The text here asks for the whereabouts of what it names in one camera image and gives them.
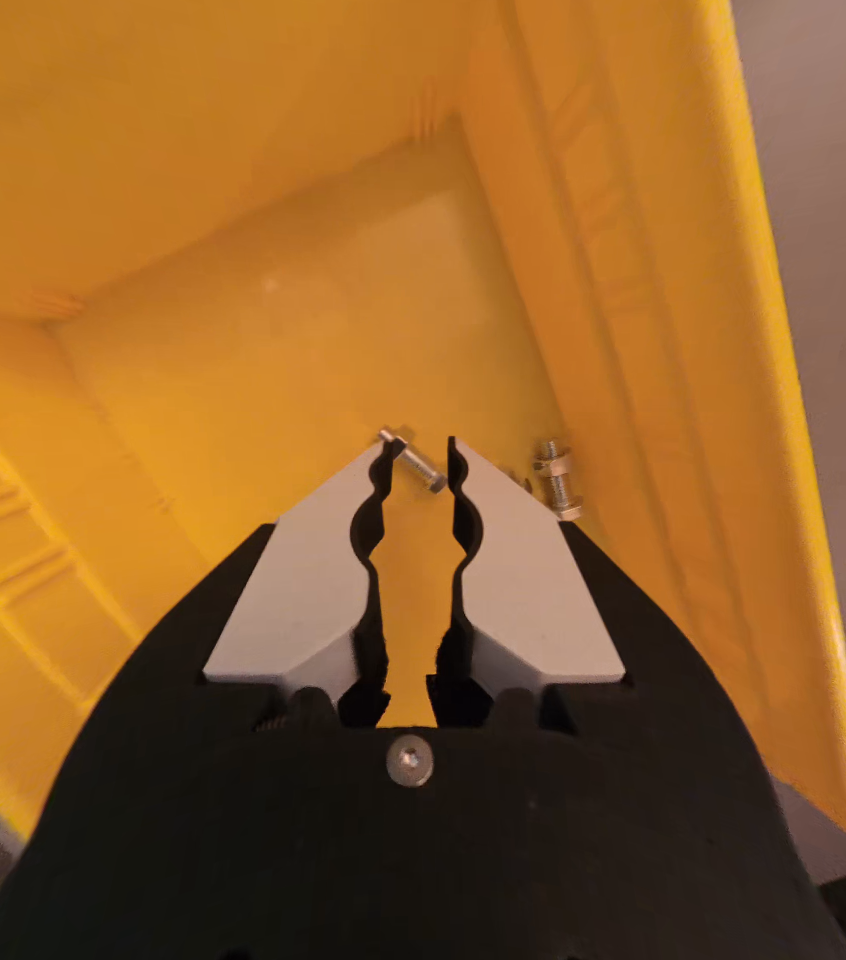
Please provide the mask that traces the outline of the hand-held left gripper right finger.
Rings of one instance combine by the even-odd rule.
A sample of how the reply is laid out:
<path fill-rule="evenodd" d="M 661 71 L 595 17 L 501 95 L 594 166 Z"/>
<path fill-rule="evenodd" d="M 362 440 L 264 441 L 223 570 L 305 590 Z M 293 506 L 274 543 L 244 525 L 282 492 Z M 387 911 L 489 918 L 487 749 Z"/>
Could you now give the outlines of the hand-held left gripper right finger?
<path fill-rule="evenodd" d="M 427 692 L 436 725 L 483 726 L 501 695 L 608 686 L 624 663 L 557 517 L 501 468 L 448 439 L 453 537 L 449 628 Z"/>

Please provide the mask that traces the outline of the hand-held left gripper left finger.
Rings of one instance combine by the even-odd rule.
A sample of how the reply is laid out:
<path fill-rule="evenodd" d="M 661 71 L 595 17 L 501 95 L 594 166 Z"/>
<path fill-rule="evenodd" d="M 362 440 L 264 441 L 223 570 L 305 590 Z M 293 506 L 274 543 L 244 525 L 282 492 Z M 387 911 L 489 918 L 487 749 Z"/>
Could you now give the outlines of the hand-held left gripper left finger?
<path fill-rule="evenodd" d="M 284 512 L 203 667 L 214 683 L 323 691 L 341 723 L 376 727 L 390 704 L 379 577 L 393 444 L 377 441 Z"/>

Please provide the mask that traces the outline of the silver hex bolt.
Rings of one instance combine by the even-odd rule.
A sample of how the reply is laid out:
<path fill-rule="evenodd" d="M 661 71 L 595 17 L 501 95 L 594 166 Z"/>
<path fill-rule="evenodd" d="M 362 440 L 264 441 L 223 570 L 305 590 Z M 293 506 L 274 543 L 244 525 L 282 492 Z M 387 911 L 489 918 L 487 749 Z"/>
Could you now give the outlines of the silver hex bolt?
<path fill-rule="evenodd" d="M 390 445 L 393 464 L 412 474 L 427 492 L 438 495 L 446 489 L 446 474 L 414 444 L 412 433 L 381 426 L 377 436 Z"/>

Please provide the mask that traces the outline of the yellow plastic bin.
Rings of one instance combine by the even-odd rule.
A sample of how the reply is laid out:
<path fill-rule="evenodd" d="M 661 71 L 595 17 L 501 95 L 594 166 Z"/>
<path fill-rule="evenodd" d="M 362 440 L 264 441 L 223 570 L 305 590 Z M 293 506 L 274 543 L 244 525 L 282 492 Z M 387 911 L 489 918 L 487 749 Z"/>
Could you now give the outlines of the yellow plastic bin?
<path fill-rule="evenodd" d="M 730 2 L 0 2 L 0 827 L 408 426 L 583 529 L 846 832 L 846 635 Z"/>

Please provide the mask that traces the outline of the silver bolt with nut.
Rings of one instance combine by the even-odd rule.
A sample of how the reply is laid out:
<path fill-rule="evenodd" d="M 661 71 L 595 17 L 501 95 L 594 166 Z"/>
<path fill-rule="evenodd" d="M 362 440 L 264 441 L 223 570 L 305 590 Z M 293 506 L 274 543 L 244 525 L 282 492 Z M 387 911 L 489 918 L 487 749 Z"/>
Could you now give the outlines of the silver bolt with nut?
<path fill-rule="evenodd" d="M 549 510 L 561 522 L 575 522 L 583 514 L 582 499 L 573 484 L 573 459 L 569 447 L 558 438 L 542 439 L 533 461 Z"/>

